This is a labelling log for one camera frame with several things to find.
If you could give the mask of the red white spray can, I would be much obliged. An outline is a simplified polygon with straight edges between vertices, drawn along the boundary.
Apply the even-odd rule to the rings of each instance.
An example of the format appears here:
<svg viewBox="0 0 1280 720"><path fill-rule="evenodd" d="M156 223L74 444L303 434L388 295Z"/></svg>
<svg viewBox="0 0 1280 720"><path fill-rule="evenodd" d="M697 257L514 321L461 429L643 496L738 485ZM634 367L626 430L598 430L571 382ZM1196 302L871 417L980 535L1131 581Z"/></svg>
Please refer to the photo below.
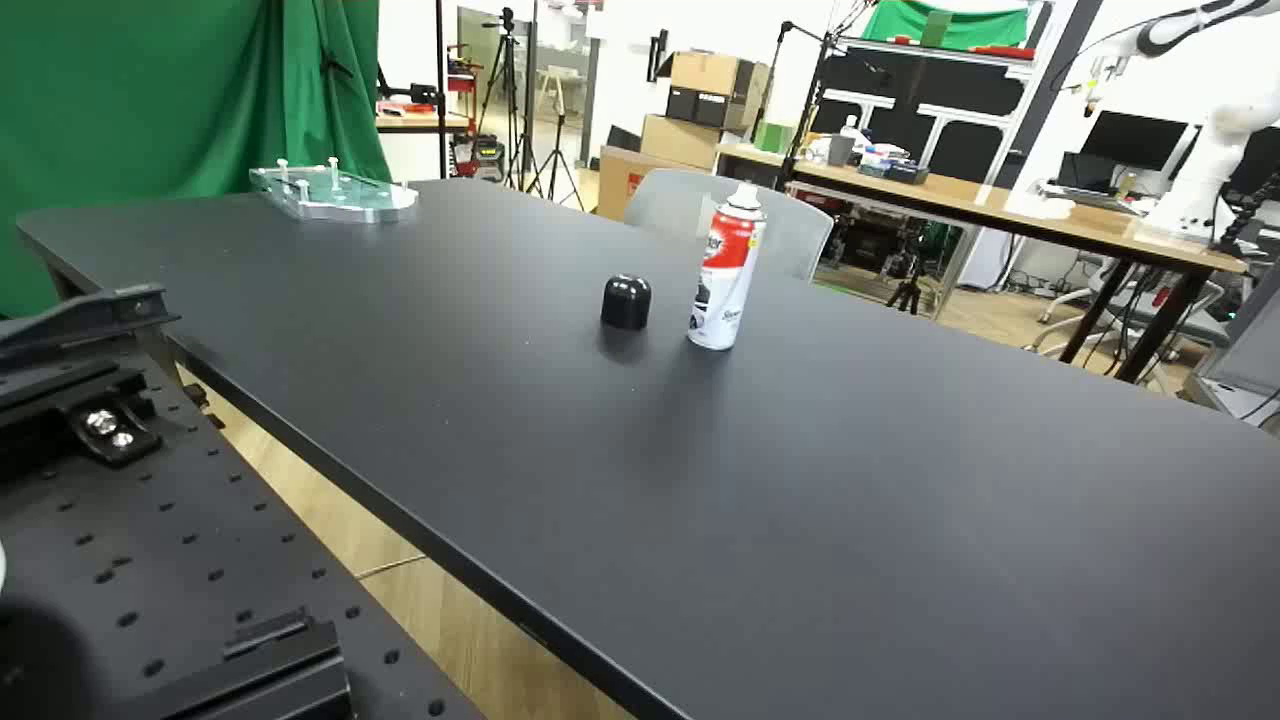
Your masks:
<svg viewBox="0 0 1280 720"><path fill-rule="evenodd" d="M755 272L758 233L758 191L750 185L734 185L707 221L701 283L688 315L688 338L697 348L729 350L734 342Z"/></svg>

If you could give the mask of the grey office chair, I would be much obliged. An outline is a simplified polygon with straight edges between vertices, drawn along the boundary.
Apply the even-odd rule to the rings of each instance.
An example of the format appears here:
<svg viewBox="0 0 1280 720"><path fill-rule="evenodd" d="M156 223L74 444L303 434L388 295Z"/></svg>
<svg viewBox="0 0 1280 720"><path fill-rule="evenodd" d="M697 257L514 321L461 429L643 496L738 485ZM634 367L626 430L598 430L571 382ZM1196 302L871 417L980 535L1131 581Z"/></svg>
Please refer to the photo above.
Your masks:
<svg viewBox="0 0 1280 720"><path fill-rule="evenodd" d="M730 174L707 174L691 167L652 167L630 191L624 221L630 229L701 237L711 206L734 191ZM773 275L813 278L821 253L830 237L830 217L788 191L755 185L763 206L763 253L758 267Z"/></svg>

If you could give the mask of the wooden desk with black legs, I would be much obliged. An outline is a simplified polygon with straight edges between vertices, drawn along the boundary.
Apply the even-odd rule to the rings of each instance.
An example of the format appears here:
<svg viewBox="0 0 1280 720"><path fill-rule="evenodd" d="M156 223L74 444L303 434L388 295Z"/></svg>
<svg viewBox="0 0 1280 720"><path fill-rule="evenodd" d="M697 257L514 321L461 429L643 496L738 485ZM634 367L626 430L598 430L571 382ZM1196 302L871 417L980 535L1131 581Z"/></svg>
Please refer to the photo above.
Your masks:
<svg viewBox="0 0 1280 720"><path fill-rule="evenodd" d="M1119 278L1147 262L1155 272L1174 272L1174 283L1155 302L1155 315L1138 332L1138 338L1119 360L1117 374L1137 382L1145 367L1159 355L1171 328L1186 315L1215 272L1242 275L1248 262L1239 257L1215 253L1208 245L1192 245L1186 237L1147 229L1126 213L1083 206L1073 202L1052 213L1034 191L1010 191L995 185L970 185L955 174L927 174L919 185L885 178L860 167L830 167L821 161L788 161L780 153L763 153L755 143L720 143L717 167L734 178L766 174L777 188L801 191L826 191L863 202L892 202L909 217L933 217L938 223L970 223L970 229L1000 229L1045 245L1063 245L1081 253L1112 257L1117 267L1102 278L1101 295L1089 302L1081 328L1073 332L1067 348L1059 350L1063 363L1075 360L1089 332L1102 315L1107 299L1119 293Z"/></svg>

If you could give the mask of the brown cardboard box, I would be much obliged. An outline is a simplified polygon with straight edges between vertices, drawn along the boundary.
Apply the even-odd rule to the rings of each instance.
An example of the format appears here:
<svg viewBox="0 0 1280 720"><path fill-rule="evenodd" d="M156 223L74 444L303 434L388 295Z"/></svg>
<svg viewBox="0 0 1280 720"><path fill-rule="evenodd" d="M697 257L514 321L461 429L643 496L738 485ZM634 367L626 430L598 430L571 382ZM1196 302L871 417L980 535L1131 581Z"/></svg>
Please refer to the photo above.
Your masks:
<svg viewBox="0 0 1280 720"><path fill-rule="evenodd" d="M620 221L626 213L626 199L634 194L640 178L661 167L661 154L626 153L626 147L604 147L598 153L598 199L597 213L606 221Z"/></svg>

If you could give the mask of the black perforated breadboard base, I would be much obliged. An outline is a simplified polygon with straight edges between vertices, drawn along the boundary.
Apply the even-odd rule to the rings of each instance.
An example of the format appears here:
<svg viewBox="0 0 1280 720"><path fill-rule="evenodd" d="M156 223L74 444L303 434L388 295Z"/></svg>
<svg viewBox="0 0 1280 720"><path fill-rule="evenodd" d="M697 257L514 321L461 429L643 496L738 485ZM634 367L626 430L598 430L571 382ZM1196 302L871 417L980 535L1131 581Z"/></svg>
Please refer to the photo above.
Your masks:
<svg viewBox="0 0 1280 720"><path fill-rule="evenodd" d="M149 355L152 288L0 324L0 720L477 720Z"/></svg>

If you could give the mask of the black computer monitor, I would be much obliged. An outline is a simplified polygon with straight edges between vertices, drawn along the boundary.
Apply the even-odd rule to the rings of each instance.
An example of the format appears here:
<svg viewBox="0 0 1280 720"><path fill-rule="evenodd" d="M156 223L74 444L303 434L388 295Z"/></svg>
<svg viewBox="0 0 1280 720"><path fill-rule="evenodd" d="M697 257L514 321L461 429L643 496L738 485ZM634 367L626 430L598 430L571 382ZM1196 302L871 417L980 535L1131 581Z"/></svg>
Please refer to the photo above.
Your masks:
<svg viewBox="0 0 1280 720"><path fill-rule="evenodd" d="M1119 167L1159 170L1179 137L1174 120L1101 113L1083 143L1059 161L1059 185L1107 191Z"/></svg>

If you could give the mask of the green backdrop cloth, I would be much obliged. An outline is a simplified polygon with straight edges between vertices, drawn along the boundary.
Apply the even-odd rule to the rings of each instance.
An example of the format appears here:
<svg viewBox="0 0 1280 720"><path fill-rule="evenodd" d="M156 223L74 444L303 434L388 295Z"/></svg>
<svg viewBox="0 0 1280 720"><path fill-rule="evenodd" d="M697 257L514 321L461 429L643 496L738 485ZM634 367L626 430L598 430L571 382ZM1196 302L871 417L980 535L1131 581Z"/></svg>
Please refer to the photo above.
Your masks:
<svg viewBox="0 0 1280 720"><path fill-rule="evenodd" d="M378 0L0 0L0 315L54 299L36 206L224 194L270 161L388 174Z"/></svg>

